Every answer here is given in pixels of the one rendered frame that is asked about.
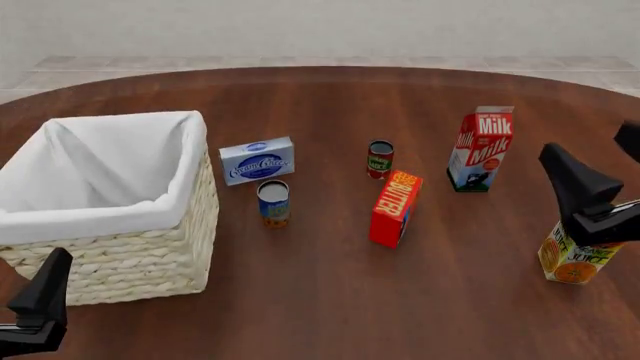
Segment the red and white milk carton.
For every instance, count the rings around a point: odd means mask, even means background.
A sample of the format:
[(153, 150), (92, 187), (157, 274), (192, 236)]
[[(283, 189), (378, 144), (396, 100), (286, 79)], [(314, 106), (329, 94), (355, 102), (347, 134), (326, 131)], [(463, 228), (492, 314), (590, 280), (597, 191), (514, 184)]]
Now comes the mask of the red and white milk carton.
[(464, 117), (449, 158), (454, 191), (489, 191), (514, 133), (512, 106), (479, 106)]

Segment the red and green sauce can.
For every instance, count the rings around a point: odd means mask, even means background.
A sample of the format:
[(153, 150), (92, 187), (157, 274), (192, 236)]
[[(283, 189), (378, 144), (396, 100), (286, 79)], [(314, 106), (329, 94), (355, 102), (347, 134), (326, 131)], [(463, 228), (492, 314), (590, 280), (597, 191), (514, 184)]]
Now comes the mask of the red and green sauce can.
[(367, 173), (372, 179), (387, 179), (391, 173), (394, 147), (387, 140), (373, 140), (368, 147)]

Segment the red butter box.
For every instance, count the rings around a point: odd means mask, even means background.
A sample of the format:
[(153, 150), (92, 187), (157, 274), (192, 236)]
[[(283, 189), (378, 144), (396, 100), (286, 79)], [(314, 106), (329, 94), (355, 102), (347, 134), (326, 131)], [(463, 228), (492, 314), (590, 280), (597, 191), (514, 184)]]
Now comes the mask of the red butter box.
[(401, 170), (393, 170), (373, 206), (369, 240), (388, 248), (397, 248), (411, 219), (423, 179)]

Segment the blue and yellow soup can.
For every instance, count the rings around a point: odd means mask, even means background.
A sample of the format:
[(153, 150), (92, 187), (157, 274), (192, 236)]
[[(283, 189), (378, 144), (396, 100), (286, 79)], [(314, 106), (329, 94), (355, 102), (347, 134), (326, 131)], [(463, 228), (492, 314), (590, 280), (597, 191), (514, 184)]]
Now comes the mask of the blue and yellow soup can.
[(263, 224), (269, 228), (285, 227), (290, 218), (289, 187), (281, 180), (263, 182), (256, 191)]

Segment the wicker basket with white lining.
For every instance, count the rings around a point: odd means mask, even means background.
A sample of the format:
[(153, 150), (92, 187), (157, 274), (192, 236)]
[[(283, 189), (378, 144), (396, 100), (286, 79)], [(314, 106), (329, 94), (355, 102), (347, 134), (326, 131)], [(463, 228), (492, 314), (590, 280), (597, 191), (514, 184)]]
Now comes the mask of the wicker basket with white lining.
[(50, 119), (0, 168), (0, 259), (63, 248), (69, 305), (200, 293), (220, 210), (195, 110)]

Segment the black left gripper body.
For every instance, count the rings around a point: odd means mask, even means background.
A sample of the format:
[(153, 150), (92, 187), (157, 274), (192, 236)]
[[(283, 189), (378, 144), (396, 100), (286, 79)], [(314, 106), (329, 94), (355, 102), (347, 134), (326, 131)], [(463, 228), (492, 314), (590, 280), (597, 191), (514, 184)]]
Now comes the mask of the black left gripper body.
[(0, 353), (55, 352), (66, 334), (66, 319), (22, 318), (0, 324)]

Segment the blue cream cheese box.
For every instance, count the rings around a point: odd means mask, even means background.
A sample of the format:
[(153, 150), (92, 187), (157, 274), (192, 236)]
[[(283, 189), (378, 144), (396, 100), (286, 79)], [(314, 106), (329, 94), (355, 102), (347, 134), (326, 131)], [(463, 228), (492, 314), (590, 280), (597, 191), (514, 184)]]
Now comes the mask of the blue cream cheese box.
[(226, 185), (239, 185), (295, 171), (294, 144), (280, 137), (219, 149)]

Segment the orange juice carton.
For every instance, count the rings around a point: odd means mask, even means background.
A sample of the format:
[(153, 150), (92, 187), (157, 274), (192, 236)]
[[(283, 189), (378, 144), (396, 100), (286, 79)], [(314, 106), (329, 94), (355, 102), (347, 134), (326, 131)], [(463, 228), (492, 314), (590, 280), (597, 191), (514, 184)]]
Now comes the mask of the orange juice carton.
[(558, 221), (542, 242), (538, 259), (547, 280), (587, 284), (624, 245), (624, 242), (578, 245)]

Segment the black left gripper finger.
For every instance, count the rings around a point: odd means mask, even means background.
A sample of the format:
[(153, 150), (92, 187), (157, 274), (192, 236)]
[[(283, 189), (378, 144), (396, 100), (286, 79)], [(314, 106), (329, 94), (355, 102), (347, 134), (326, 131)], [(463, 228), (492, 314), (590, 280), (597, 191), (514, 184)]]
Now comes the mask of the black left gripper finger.
[(43, 327), (55, 322), (67, 326), (66, 291), (73, 257), (55, 248), (36, 275), (8, 303), (18, 327)]

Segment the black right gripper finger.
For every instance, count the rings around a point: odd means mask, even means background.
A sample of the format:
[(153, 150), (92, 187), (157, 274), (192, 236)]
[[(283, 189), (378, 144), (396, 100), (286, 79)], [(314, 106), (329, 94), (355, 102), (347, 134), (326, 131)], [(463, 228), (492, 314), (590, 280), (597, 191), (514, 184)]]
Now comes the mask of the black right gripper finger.
[(640, 163), (640, 122), (625, 120), (614, 136), (614, 141), (637, 163)]
[(575, 214), (594, 218), (614, 209), (613, 200), (624, 187), (621, 180), (587, 166), (558, 143), (545, 144), (539, 161), (551, 182), (562, 222)]

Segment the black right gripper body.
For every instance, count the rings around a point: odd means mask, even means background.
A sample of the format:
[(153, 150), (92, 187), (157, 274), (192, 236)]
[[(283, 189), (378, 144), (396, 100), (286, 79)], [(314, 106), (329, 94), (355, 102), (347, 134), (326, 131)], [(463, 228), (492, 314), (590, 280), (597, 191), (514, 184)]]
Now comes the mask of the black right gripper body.
[(571, 237), (579, 245), (640, 241), (640, 200), (571, 215)]

